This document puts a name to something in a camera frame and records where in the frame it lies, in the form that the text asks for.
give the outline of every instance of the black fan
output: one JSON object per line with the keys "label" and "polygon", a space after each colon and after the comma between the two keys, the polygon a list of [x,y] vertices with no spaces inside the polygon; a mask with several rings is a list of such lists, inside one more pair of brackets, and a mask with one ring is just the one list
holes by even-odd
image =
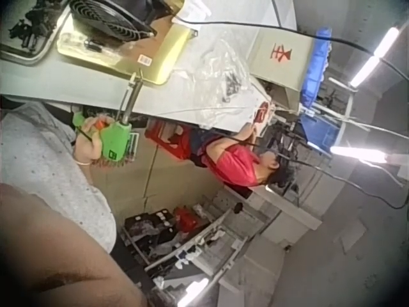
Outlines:
{"label": "black fan", "polygon": [[71,0],[70,8],[76,19],[123,42],[156,35],[150,24],[170,12],[163,0]]}

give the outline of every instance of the white table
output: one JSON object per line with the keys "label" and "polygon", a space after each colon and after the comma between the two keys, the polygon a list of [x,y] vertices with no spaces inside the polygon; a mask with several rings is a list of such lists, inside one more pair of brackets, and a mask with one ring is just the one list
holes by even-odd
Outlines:
{"label": "white table", "polygon": [[[208,20],[230,20],[277,25],[277,16],[271,0],[204,0],[212,11]],[[293,5],[289,6],[294,15]],[[200,119],[195,99],[186,95],[189,85],[178,72],[194,71],[200,56],[216,41],[221,33],[234,37],[232,45],[246,58],[258,33],[258,28],[239,26],[203,26],[199,36],[191,40],[175,66],[169,81],[162,86],[144,86],[134,111],[172,120],[208,125]],[[39,64],[33,67],[1,61],[0,93],[27,97],[47,102],[68,102],[116,109],[127,87],[127,80],[74,64],[60,55],[55,48]],[[249,110],[238,114],[231,110],[221,116],[218,128],[237,131],[249,118]]]}

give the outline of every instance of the brass plate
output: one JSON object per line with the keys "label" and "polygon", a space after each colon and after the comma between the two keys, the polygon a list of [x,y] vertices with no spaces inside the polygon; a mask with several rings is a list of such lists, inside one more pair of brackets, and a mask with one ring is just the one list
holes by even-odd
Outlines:
{"label": "brass plate", "polygon": [[[167,16],[152,23],[151,26],[158,32],[155,37],[119,43],[73,19],[70,15],[58,36],[57,50],[65,56],[110,68],[125,75],[139,73],[141,69],[145,81],[161,85],[169,79],[176,60],[193,34],[193,30],[173,24],[171,19],[172,16]],[[85,47],[84,42],[89,38],[104,44],[101,52]],[[145,65],[139,63],[139,59],[145,62]]]}

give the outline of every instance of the fan grille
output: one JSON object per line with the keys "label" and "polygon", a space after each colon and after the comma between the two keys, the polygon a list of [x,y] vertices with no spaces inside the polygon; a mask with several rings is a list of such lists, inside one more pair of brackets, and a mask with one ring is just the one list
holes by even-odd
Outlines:
{"label": "fan grille", "polygon": [[140,39],[139,32],[124,14],[94,0],[70,1],[72,13],[83,22],[119,40],[129,42]]}

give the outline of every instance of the chinese character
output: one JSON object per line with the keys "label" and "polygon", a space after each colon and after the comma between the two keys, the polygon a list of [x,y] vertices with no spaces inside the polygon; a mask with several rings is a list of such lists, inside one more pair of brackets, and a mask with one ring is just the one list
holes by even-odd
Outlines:
{"label": "chinese character", "polygon": [[284,51],[284,45],[279,45],[277,47],[277,44],[274,44],[273,51],[271,52],[270,59],[273,57],[277,59],[279,63],[281,63],[282,59],[287,58],[288,60],[291,60],[291,52],[293,49],[290,49],[289,51]]}

